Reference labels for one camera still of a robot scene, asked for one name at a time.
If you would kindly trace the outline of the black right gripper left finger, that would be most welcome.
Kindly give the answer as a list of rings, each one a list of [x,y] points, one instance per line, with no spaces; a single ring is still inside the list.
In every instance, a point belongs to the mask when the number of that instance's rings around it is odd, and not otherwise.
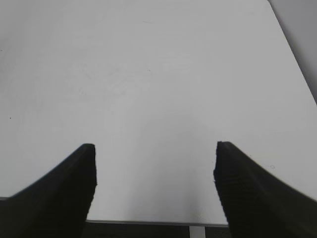
[[[0,236],[81,237],[96,186],[96,148],[82,144],[43,177],[0,203]]]

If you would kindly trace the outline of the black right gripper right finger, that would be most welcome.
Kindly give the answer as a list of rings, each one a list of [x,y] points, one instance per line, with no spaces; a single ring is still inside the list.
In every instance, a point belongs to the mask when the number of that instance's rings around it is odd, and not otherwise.
[[[315,238],[317,202],[231,142],[219,141],[215,187],[233,238]]]

